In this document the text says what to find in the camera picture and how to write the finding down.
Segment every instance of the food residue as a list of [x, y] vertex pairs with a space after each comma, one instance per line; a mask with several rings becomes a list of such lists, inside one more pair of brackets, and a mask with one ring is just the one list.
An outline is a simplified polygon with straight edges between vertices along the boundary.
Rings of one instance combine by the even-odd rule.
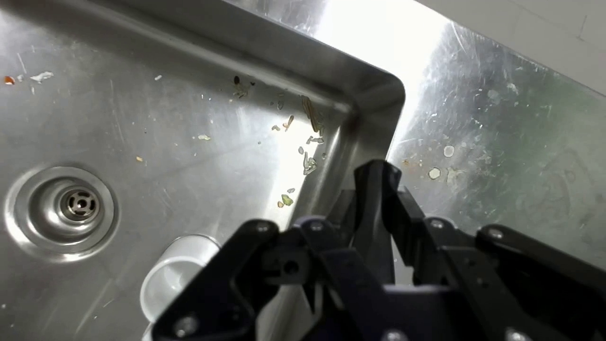
[[12, 86], [17, 86], [17, 82], [12, 76], [4, 76], [4, 86], [12, 88]]
[[430, 178], [434, 178], [434, 180], [440, 178], [440, 169], [432, 169]]
[[508, 84], [508, 89], [515, 95], [519, 95], [519, 89], [515, 88], [515, 84]]
[[296, 120], [296, 116], [290, 116], [286, 124], [282, 124], [284, 131], [290, 129], [292, 122]]
[[307, 144], [322, 144], [322, 142], [324, 142], [324, 139], [320, 139], [320, 137], [318, 139], [317, 137], [309, 137], [307, 139]]
[[309, 118], [311, 129], [315, 133], [320, 133], [320, 122], [318, 122], [317, 108], [307, 97], [303, 97], [303, 112]]
[[294, 205], [292, 197], [288, 197], [286, 194], [281, 196], [281, 201], [277, 203], [279, 209], [290, 207]]
[[42, 74], [31, 76], [31, 80], [36, 82], [36, 84], [42, 84], [42, 82], [46, 82], [46, 80], [50, 80], [53, 76], [55, 76], [53, 72], [42, 72]]
[[317, 160], [303, 154], [303, 175], [309, 177], [318, 169]]

